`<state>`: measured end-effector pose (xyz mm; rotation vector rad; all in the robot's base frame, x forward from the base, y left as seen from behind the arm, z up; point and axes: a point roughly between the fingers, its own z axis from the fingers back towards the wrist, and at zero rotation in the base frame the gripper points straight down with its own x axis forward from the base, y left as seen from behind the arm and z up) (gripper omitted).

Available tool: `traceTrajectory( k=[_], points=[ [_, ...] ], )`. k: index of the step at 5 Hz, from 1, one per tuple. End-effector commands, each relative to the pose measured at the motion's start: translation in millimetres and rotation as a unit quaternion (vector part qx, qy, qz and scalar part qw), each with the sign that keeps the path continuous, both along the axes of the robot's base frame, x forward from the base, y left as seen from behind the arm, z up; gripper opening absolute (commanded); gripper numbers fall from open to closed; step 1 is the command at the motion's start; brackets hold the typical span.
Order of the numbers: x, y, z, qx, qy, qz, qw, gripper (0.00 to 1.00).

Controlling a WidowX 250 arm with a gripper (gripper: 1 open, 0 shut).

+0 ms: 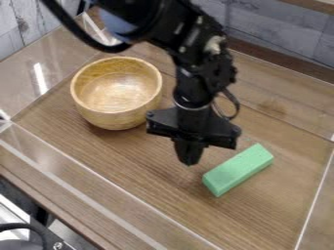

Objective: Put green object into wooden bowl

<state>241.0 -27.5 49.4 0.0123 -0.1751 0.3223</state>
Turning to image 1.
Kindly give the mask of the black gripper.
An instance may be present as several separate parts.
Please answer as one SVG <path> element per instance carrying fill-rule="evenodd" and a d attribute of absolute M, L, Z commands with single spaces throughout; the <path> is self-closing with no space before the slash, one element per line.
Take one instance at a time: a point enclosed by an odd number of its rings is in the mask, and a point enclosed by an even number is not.
<path fill-rule="evenodd" d="M 211 106 L 155 109 L 145 114 L 145 122 L 148 134 L 172 140 L 177 158 L 187 166 L 197 164 L 208 146 L 235 149 L 241 135 L 240 128 Z"/>

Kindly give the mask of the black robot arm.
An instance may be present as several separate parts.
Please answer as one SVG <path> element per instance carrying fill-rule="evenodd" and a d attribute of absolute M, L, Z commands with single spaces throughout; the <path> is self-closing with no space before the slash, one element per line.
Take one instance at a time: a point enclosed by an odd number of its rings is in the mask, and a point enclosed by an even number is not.
<path fill-rule="evenodd" d="M 92 0 L 112 36 L 147 42 L 169 55 L 176 70 L 173 106 L 147 113 L 145 131 L 173 142 L 177 158 L 197 164 L 208 146 L 233 149 L 240 128 L 212 109 L 237 70 L 221 24 L 189 0 Z"/>

